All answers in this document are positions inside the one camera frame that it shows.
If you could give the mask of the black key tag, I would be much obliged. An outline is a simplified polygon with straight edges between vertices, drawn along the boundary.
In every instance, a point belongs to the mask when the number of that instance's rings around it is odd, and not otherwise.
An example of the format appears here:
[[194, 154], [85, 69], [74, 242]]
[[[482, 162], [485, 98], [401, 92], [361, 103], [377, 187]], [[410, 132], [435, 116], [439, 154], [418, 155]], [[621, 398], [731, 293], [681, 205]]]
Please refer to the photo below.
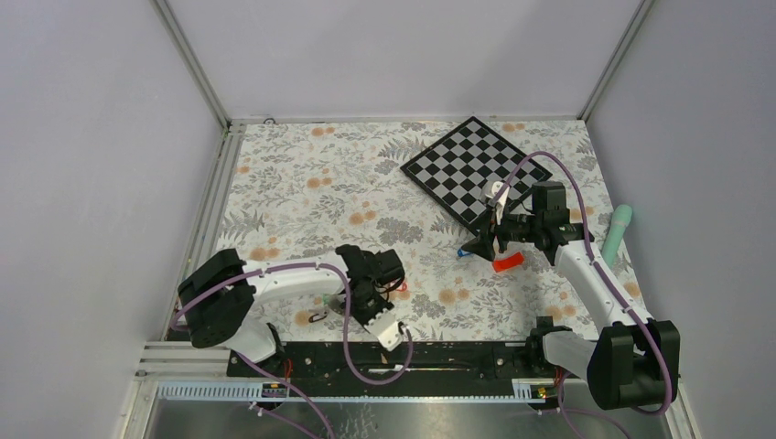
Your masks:
[[311, 314], [307, 321], [310, 324], [313, 324], [313, 323], [317, 323], [319, 321], [322, 321], [322, 320], [326, 319], [327, 317], [328, 317], [327, 313], [315, 313], [315, 314]]

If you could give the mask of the large grey metal keyring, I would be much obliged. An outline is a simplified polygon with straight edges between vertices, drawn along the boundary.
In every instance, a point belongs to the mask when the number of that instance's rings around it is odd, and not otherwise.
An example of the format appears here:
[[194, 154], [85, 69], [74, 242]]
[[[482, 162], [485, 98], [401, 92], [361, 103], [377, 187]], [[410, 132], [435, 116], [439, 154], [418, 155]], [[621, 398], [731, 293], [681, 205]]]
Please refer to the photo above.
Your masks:
[[346, 308], [346, 295], [345, 294], [331, 294], [333, 296], [333, 300], [329, 305], [325, 306], [329, 309], [331, 313], [337, 314], [339, 316], [342, 316], [343, 318], [346, 317], [345, 308]]

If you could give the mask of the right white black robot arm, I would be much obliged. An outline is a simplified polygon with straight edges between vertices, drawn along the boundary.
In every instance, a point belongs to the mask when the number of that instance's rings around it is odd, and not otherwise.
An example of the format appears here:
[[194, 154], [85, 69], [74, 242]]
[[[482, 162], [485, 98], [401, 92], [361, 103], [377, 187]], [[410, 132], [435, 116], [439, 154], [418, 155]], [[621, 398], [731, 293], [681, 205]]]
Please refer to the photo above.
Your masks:
[[475, 239], [464, 252], [494, 261], [510, 242], [530, 243], [571, 284], [598, 331], [586, 340], [567, 327], [540, 323], [529, 336], [526, 368], [546, 377], [558, 367], [584, 380], [599, 408], [632, 408], [645, 412], [653, 405], [662, 414], [675, 400], [678, 385], [680, 335], [668, 321], [656, 320], [632, 299], [592, 242], [582, 222], [574, 223], [560, 182], [533, 185], [528, 214], [506, 212], [504, 183], [483, 190], [484, 217]]

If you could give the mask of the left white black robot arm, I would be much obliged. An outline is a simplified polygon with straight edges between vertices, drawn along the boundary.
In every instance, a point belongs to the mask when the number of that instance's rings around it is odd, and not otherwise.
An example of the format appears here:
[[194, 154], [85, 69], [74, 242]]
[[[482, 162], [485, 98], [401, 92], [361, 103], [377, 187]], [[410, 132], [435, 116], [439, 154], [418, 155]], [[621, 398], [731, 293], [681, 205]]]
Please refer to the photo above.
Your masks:
[[369, 252], [346, 244], [279, 263], [247, 262], [236, 250], [225, 249], [179, 284], [181, 308], [171, 328], [187, 332], [194, 348], [229, 348], [247, 357], [258, 373], [271, 376], [283, 367], [285, 354], [270, 325], [249, 317], [252, 309], [278, 300], [328, 296], [347, 320], [355, 320], [392, 351], [404, 336], [383, 293], [403, 279], [404, 267], [393, 250]]

